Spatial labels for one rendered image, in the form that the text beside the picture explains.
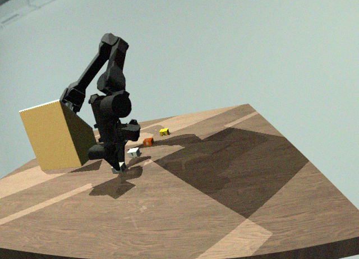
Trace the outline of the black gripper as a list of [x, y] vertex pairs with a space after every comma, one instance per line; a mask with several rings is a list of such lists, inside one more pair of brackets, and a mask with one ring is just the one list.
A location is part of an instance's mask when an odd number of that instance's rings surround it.
[[[106, 118], [95, 120], [94, 129], [98, 128], [100, 138], [99, 142], [103, 144], [95, 144], [91, 147], [87, 155], [89, 160], [106, 160], [116, 171], [120, 171], [119, 162], [125, 162], [125, 144], [128, 140], [121, 139], [121, 142], [114, 140], [114, 124], [119, 118]], [[118, 125], [118, 123], [117, 123]]]

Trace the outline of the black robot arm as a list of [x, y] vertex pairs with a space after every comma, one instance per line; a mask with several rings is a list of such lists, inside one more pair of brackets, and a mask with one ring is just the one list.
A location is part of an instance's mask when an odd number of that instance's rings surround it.
[[[99, 44], [99, 51], [86, 67], [78, 81], [65, 88], [60, 100], [74, 113], [80, 112], [86, 97], [86, 88], [90, 82], [109, 60], [106, 71], [100, 75], [97, 89], [105, 95], [94, 94], [90, 96], [89, 104], [94, 113], [95, 120], [106, 118], [124, 118], [131, 113], [131, 100], [129, 92], [126, 92], [126, 79], [123, 74], [126, 50], [129, 45], [122, 38], [112, 33], [105, 33]], [[140, 125], [136, 119], [131, 119], [129, 124], [118, 120], [114, 124], [114, 140], [121, 139], [137, 142], [140, 137]]]

